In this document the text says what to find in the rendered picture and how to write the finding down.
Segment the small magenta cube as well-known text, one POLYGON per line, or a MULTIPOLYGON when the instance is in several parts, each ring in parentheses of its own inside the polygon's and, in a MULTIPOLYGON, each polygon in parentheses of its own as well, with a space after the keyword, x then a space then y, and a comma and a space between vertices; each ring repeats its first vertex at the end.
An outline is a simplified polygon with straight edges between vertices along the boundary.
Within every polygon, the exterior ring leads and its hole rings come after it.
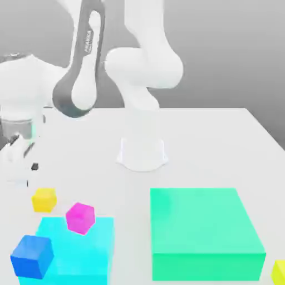
POLYGON ((85 235, 95 224, 95 210, 93 206, 75 203, 66 213, 67 229, 85 235))

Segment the large green box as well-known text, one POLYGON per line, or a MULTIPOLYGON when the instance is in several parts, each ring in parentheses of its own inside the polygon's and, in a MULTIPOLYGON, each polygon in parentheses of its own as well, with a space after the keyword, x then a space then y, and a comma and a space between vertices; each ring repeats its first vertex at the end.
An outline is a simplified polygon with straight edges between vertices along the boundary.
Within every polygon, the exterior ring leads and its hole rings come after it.
POLYGON ((264 246, 234 188, 150 190, 155 281, 258 281, 264 246))

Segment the large cyan box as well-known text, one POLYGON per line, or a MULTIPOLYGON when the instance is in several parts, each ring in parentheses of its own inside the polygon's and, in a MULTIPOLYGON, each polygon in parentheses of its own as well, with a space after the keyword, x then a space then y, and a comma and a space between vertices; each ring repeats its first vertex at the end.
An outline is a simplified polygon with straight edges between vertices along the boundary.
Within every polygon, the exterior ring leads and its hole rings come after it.
POLYGON ((19 277, 20 285, 110 285, 112 217, 96 218, 85 235, 68 230, 63 217, 44 217, 36 236, 50 238, 54 258, 43 279, 19 277))

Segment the small blue cube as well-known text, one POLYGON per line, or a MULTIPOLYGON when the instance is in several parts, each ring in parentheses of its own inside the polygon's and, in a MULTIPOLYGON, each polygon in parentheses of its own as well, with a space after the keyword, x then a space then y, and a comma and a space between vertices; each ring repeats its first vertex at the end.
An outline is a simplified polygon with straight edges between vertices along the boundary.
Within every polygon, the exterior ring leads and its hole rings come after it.
POLYGON ((10 255, 17 277, 43 279, 54 258, 50 238, 24 235, 10 255))

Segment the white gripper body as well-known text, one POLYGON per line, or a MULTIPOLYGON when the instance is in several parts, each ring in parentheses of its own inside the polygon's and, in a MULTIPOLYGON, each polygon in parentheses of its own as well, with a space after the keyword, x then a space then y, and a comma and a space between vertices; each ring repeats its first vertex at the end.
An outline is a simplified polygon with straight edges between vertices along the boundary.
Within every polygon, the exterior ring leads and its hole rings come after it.
POLYGON ((13 135, 0 150, 0 180, 28 180, 35 142, 26 140, 21 134, 13 135))

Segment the small lime yellow cube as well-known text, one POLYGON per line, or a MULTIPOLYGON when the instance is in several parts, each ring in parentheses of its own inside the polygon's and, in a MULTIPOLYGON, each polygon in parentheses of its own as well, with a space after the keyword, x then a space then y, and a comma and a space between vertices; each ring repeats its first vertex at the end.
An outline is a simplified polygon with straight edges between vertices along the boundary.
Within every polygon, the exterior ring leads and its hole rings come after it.
POLYGON ((272 273, 271 279, 274 285, 285 285, 285 260, 276 260, 272 273))

